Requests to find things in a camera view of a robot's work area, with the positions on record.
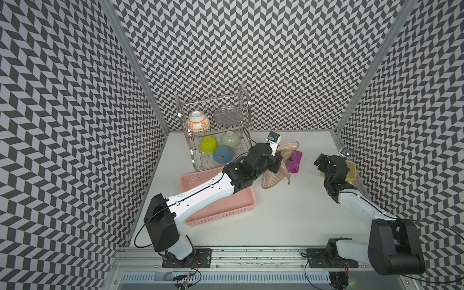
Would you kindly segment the striped brown dishcloth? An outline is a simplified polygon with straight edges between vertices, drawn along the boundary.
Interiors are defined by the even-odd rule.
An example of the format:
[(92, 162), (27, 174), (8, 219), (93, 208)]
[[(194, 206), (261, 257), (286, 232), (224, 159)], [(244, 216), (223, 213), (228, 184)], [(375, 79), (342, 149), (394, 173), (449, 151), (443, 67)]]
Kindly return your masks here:
[(277, 147), (277, 152), (282, 156), (282, 162), (279, 166), (278, 172), (275, 174), (271, 171), (266, 171), (262, 177), (262, 188), (270, 189), (277, 185), (280, 181), (287, 179), (288, 185), (291, 185), (291, 175), (286, 168), (286, 162), (291, 157), (292, 153), (300, 147), (299, 142), (286, 143)]

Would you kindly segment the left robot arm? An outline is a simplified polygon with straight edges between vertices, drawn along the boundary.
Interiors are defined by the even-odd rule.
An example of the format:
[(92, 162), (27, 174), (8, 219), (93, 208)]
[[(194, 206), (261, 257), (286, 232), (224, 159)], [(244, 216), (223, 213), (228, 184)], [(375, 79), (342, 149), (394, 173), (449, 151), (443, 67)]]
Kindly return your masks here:
[(211, 203), (251, 187), (265, 172), (276, 174), (282, 163), (278, 146), (279, 143), (272, 140), (257, 143), (246, 156), (240, 155), (211, 180), (168, 198), (162, 194), (154, 196), (142, 226), (148, 232), (150, 246), (156, 252), (172, 254), (181, 263), (193, 260), (196, 250), (177, 225)]

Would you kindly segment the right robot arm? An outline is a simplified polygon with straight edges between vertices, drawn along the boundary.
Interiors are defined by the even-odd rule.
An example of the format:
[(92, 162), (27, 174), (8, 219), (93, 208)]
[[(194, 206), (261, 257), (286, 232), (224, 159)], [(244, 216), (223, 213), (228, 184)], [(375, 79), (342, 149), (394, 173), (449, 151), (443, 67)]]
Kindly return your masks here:
[(326, 259), (339, 257), (365, 263), (382, 276), (425, 273), (419, 231), (413, 221), (388, 214), (347, 181), (350, 169), (345, 156), (322, 153), (314, 164), (324, 174), (327, 194), (355, 215), (369, 231), (368, 242), (330, 239), (326, 245)]

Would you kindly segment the yellow plastic tray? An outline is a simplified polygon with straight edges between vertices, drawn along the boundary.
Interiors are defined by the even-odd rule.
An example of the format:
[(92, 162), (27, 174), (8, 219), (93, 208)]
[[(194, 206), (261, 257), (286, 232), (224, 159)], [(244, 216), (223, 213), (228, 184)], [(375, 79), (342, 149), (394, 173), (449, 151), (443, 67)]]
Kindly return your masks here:
[(356, 179), (356, 164), (339, 155), (321, 155), (317, 169), (320, 176), (330, 183), (349, 183)]

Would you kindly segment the purple snack bag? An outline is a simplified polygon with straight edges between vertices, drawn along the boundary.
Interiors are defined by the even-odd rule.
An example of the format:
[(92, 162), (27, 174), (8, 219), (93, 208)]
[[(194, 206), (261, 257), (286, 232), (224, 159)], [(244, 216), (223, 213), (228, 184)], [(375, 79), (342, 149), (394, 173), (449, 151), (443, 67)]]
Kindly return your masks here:
[(287, 159), (285, 165), (289, 173), (297, 174), (299, 172), (300, 163), (303, 154), (300, 151), (293, 151), (290, 157)]

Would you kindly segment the pale green bowl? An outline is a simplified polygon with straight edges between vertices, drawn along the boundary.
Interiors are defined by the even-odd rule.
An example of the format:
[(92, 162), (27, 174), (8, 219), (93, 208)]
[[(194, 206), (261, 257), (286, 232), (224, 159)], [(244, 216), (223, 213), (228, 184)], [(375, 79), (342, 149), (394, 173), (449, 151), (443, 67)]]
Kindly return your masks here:
[(223, 146), (234, 149), (240, 145), (240, 136), (234, 131), (227, 131), (221, 137), (221, 143)]

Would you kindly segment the blue bowl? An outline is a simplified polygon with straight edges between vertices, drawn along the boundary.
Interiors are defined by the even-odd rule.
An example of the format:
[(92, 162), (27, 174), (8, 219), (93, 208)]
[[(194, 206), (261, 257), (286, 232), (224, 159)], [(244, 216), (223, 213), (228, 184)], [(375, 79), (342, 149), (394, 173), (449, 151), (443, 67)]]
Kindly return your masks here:
[(233, 150), (228, 146), (219, 146), (213, 152), (213, 160), (218, 164), (227, 164), (233, 159)]

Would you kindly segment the pink plastic basket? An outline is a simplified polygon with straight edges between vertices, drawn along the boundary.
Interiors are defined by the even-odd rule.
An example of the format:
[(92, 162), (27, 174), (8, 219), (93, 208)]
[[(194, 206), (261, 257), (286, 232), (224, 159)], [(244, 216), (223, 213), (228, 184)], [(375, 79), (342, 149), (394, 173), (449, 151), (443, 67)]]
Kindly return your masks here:
[[(222, 172), (221, 167), (185, 174), (180, 178), (182, 192), (187, 192), (211, 180)], [(226, 218), (254, 209), (257, 204), (256, 196), (252, 187), (248, 187), (232, 196), (219, 199), (205, 208), (189, 216), (184, 223), (188, 226), (205, 224), (217, 219)]]

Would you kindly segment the grey patterned plate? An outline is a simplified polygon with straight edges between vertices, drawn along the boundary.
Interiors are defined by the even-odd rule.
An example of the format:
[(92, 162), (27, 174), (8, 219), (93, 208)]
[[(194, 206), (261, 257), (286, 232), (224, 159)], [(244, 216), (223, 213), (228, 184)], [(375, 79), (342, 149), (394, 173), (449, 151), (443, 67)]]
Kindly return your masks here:
[(217, 109), (213, 113), (214, 121), (225, 128), (235, 127), (243, 120), (242, 111), (236, 106), (228, 106)]

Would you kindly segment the metal dish rack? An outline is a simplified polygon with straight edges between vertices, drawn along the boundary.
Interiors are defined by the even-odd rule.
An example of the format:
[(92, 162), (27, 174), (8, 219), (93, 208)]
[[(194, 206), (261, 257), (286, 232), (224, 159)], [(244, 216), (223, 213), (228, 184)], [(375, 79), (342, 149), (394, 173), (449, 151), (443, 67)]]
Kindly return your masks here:
[[(213, 160), (213, 153), (204, 153), (200, 150), (200, 141), (205, 136), (213, 136), (221, 145), (221, 137), (227, 131), (234, 131), (240, 136), (240, 145), (233, 149), (233, 158), (245, 153), (252, 146), (250, 129), (253, 126), (251, 97), (243, 85), (239, 85), (238, 92), (229, 95), (203, 100), (182, 101), (179, 95), (175, 96), (176, 114), (187, 141), (187, 146), (195, 171), (204, 171), (220, 167), (221, 164)], [(242, 111), (243, 120), (240, 125), (225, 128), (218, 125), (213, 119), (213, 113), (223, 107), (236, 106)], [(187, 120), (193, 111), (201, 111), (210, 119), (210, 127), (201, 132), (193, 132), (187, 128)]]

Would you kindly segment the lime green bowl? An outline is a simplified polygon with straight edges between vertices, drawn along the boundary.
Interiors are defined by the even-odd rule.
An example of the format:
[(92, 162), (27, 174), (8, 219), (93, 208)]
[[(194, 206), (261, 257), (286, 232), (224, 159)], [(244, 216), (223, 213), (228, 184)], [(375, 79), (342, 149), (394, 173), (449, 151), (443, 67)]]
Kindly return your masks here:
[(215, 137), (205, 136), (200, 141), (200, 150), (204, 153), (213, 153), (219, 147)]

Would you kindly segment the white orange patterned bowl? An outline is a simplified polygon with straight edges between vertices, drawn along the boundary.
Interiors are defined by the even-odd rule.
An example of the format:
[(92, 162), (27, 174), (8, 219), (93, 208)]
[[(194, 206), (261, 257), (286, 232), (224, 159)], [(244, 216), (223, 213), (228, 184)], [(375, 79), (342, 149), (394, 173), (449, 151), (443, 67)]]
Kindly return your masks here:
[(187, 128), (193, 132), (201, 132), (210, 127), (210, 119), (201, 111), (193, 111), (187, 120)]

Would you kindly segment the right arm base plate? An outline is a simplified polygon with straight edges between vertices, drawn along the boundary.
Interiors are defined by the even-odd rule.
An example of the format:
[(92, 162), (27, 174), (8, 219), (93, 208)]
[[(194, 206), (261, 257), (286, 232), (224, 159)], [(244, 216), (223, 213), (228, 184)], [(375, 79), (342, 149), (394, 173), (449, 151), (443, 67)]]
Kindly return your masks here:
[(307, 248), (306, 256), (309, 259), (310, 268), (355, 269), (359, 267), (357, 261), (342, 258), (337, 253), (327, 251), (325, 248)]

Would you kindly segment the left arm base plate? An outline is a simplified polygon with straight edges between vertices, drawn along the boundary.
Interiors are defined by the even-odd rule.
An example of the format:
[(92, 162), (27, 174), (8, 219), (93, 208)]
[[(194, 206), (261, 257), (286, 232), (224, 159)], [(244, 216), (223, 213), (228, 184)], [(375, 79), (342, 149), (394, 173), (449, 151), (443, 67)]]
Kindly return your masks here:
[(210, 268), (212, 259), (211, 248), (194, 248), (193, 252), (186, 258), (179, 260), (171, 252), (165, 252), (163, 256), (162, 268)]

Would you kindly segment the aluminium front rail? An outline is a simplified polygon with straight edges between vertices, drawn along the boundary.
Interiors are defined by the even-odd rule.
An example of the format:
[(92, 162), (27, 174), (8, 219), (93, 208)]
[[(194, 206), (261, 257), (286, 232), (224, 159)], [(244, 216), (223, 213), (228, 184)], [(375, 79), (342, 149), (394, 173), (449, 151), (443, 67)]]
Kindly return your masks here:
[[(306, 266), (311, 271), (338, 271), (347, 269), (350, 273), (371, 271), (371, 265), (358, 262), (358, 266), (342, 266), (342, 263), (330, 262), (327, 259), (324, 246), (209, 246), (210, 254), (201, 257), (201, 246), (198, 249), (197, 260), (185, 268), (189, 271), (197, 269), (197, 263), (205, 265), (200, 268), (206, 271), (301, 271)], [(156, 251), (148, 248), (126, 247), (117, 250), (111, 272), (122, 271), (161, 271), (179, 270), (178, 263), (161, 257)]]

